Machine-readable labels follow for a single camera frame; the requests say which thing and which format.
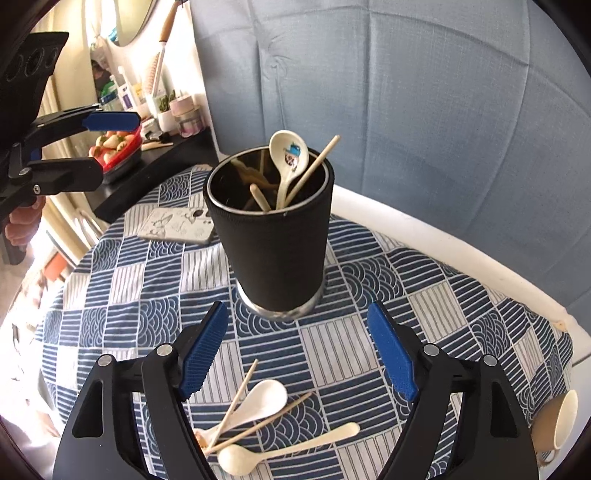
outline screw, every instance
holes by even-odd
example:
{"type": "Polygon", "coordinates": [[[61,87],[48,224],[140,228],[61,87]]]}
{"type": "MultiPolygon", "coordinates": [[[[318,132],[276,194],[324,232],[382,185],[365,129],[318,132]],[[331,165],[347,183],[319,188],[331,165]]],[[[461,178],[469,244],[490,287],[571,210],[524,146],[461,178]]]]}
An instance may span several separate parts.
{"type": "Polygon", "coordinates": [[[423,347],[423,352],[428,356],[437,356],[439,355],[439,347],[432,343],[428,343],[423,347]]]}
{"type": "Polygon", "coordinates": [[[489,367],[494,367],[498,362],[496,361],[496,358],[493,357],[492,355],[485,355],[484,358],[482,359],[482,361],[487,364],[489,367]]]}
{"type": "Polygon", "coordinates": [[[109,365],[111,362],[111,356],[110,355],[103,355],[99,358],[99,365],[102,367],[106,367],[107,365],[109,365]]]}
{"type": "Polygon", "coordinates": [[[167,356],[172,351],[173,351],[173,346],[169,345],[168,343],[165,343],[164,345],[160,345],[156,349],[156,353],[159,354],[160,356],[167,356]]]}

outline black cup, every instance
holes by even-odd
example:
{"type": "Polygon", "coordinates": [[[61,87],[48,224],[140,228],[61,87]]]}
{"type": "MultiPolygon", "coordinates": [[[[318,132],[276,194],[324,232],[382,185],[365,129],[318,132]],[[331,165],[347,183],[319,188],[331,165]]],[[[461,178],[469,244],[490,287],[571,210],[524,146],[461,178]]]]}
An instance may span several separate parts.
{"type": "MultiPolygon", "coordinates": [[[[244,303],[267,319],[287,320],[308,313],[322,295],[335,173],[325,160],[287,208],[263,213],[232,160],[257,170],[263,161],[265,177],[277,185],[268,150],[253,148],[221,162],[207,177],[203,195],[244,303]]],[[[318,152],[309,152],[312,163],[318,152]]],[[[272,189],[262,191],[273,206],[272,189]]]]}

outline metal cup base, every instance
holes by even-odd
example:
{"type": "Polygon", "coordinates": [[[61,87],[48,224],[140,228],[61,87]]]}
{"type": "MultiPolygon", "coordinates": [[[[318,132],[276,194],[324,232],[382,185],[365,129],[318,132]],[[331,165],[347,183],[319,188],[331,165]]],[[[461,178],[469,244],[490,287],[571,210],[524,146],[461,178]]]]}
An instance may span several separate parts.
{"type": "Polygon", "coordinates": [[[264,309],[263,307],[258,306],[252,302],[246,296],[246,293],[244,293],[244,290],[238,281],[236,282],[236,288],[238,289],[238,295],[244,302],[244,305],[246,305],[250,311],[267,320],[273,320],[275,322],[287,322],[289,320],[296,320],[300,317],[303,317],[314,309],[322,296],[322,291],[324,290],[324,277],[322,278],[320,288],[316,291],[316,293],[314,293],[314,296],[310,300],[308,300],[303,305],[296,307],[295,309],[289,310],[288,312],[273,312],[272,310],[264,309]]]}

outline blue and white tablecloth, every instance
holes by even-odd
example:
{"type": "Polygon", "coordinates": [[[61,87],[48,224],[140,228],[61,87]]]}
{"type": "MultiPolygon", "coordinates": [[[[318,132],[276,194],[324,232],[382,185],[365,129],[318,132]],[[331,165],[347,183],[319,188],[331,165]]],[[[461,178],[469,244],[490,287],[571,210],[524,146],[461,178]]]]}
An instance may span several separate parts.
{"type": "MultiPolygon", "coordinates": [[[[69,277],[36,339],[43,374],[64,420],[86,376],[103,353],[117,359],[147,354],[199,323],[215,300],[232,314],[228,332],[201,392],[186,402],[193,426],[219,422],[255,358],[249,387],[283,382],[290,401],[314,394],[241,443],[260,451],[289,446],[349,421],[356,438],[337,446],[263,462],[249,480],[373,480],[400,435],[410,406],[392,390],[366,329],[374,299],[410,325],[421,340],[451,356],[498,357],[531,421],[569,385],[572,343],[545,318],[478,281],[400,242],[333,217],[326,249],[326,289],[303,319],[277,323],[250,313],[217,238],[206,247],[145,241],[135,236],[156,206],[198,206],[207,175],[194,167],[153,190],[115,222],[69,277]]],[[[460,408],[449,410],[430,476],[447,465],[460,408]]],[[[145,398],[135,397],[139,436],[149,469],[165,478],[145,398]]],[[[249,426],[223,436],[230,437],[249,426]]],[[[218,478],[227,479],[212,464],[218,478]]]]}

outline small potted plant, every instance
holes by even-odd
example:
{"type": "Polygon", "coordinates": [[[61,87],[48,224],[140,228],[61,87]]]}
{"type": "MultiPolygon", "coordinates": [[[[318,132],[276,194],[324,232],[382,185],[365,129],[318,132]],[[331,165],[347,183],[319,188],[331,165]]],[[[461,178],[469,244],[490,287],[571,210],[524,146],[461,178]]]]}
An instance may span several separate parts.
{"type": "Polygon", "coordinates": [[[158,123],[160,124],[160,130],[163,132],[178,132],[177,121],[174,119],[174,115],[170,111],[170,102],[175,98],[176,94],[173,90],[170,95],[164,95],[158,100],[158,108],[160,110],[160,113],[158,114],[158,123]]]}

